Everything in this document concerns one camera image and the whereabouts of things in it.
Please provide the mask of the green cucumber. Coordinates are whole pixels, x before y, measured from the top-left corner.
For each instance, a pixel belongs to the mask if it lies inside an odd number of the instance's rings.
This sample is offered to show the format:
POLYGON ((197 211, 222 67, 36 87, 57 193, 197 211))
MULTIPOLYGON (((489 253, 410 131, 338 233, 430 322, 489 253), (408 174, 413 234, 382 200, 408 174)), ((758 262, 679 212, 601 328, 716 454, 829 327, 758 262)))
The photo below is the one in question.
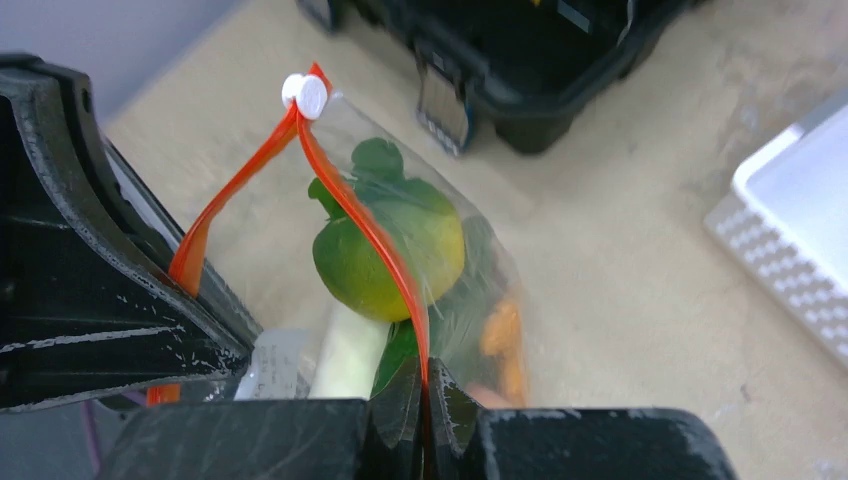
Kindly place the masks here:
POLYGON ((498 265, 501 245, 483 216, 462 222, 465 267, 456 284, 428 309, 430 356, 439 358, 457 383, 494 386, 495 362, 480 351, 483 327, 508 286, 498 265))

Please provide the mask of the clear orange zip bag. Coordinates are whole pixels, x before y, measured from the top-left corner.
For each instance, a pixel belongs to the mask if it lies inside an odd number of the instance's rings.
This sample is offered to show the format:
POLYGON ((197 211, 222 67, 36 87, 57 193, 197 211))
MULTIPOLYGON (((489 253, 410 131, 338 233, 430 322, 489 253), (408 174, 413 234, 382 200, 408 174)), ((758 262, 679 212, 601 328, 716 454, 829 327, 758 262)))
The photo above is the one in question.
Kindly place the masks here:
MULTIPOLYGON (((204 267, 225 266, 268 294, 252 308, 264 332, 243 380, 251 399, 309 396, 335 303, 390 323, 372 397, 406 360, 441 361, 430 356, 428 309, 464 270, 463 220, 488 219, 318 65, 289 75, 281 100, 282 119, 200 211, 167 273, 197 295, 204 267)), ((522 318, 520 280, 497 241, 504 297, 522 318)), ((486 358, 496 384, 459 386, 484 406, 517 407, 486 358)))

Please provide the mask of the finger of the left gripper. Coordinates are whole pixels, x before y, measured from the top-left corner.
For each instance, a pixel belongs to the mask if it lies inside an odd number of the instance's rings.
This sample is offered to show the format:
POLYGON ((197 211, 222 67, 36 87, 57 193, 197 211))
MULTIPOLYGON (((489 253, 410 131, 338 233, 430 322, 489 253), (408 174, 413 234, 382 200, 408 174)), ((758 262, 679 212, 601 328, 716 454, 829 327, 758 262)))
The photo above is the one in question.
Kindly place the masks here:
POLYGON ((81 72, 1 58, 1 407, 31 411, 242 375, 258 323, 102 133, 81 72))

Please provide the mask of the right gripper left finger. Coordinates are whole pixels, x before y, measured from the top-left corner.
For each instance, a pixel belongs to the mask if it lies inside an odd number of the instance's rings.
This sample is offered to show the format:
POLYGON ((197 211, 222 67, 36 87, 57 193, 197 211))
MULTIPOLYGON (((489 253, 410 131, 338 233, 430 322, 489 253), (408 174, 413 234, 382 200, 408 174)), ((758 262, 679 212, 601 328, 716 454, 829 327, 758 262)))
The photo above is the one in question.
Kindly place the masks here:
POLYGON ((417 479, 421 374, 408 359, 374 398, 224 401, 131 417, 100 479, 417 479))

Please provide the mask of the white radish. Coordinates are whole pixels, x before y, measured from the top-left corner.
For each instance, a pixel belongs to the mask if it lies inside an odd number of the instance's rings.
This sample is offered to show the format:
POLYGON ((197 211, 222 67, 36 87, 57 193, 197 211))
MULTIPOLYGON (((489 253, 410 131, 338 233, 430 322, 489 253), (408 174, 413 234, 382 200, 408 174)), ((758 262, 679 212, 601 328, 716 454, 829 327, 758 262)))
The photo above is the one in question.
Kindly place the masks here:
POLYGON ((368 399, 389 330, 390 323, 368 319, 335 303, 309 397, 368 399))

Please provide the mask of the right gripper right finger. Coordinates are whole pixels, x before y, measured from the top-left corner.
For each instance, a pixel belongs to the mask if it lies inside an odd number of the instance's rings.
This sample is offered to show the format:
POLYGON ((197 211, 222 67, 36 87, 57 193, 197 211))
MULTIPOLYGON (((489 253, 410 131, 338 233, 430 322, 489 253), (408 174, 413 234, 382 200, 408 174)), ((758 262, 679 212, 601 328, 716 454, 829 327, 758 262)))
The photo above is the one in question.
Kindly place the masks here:
POLYGON ((672 408, 486 409, 429 362, 435 479, 733 479, 713 431, 672 408))

